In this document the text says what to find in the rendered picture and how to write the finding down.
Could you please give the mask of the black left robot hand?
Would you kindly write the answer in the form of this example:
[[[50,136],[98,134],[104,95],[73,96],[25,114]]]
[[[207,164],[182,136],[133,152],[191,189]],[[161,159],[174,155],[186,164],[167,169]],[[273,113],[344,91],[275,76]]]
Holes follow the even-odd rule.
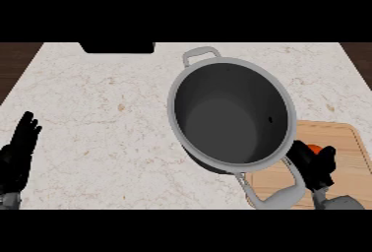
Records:
[[[0,149],[0,194],[21,193],[27,187],[33,154],[43,126],[27,111],[19,120],[11,143]]]

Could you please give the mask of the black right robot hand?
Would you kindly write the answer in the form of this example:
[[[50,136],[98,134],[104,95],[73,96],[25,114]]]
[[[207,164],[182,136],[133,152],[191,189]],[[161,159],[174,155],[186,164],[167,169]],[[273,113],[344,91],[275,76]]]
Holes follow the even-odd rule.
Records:
[[[297,140],[287,157],[295,164],[306,186],[312,191],[334,184],[331,173],[335,171],[335,148],[332,146],[326,146],[315,153],[306,143]]]

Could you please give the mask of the wooden cutting board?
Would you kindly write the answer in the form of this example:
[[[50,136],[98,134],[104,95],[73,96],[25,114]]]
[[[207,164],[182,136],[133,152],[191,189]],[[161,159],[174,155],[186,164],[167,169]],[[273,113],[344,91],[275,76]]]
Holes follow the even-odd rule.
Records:
[[[334,185],[326,197],[352,196],[372,210],[372,160],[356,128],[346,123],[300,120],[297,140],[319,147],[335,147]],[[261,200],[294,184],[291,171],[282,161],[269,168],[248,173],[245,179]]]

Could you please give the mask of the grey metal pot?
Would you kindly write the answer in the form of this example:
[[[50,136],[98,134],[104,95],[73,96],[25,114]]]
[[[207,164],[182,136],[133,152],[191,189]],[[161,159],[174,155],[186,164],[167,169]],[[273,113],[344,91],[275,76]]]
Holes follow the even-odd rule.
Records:
[[[168,91],[170,127],[189,158],[235,177],[251,206],[288,209],[306,194],[290,150],[297,136],[294,101],[276,77],[211,46],[183,53],[185,69]],[[260,199],[245,175],[284,162],[294,184]]]

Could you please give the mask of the black appliance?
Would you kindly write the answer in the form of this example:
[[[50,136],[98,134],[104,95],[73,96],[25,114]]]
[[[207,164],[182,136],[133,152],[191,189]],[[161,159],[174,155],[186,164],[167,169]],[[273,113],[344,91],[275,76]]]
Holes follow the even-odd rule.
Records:
[[[154,52],[152,42],[81,42],[87,53],[132,53],[148,54]]]

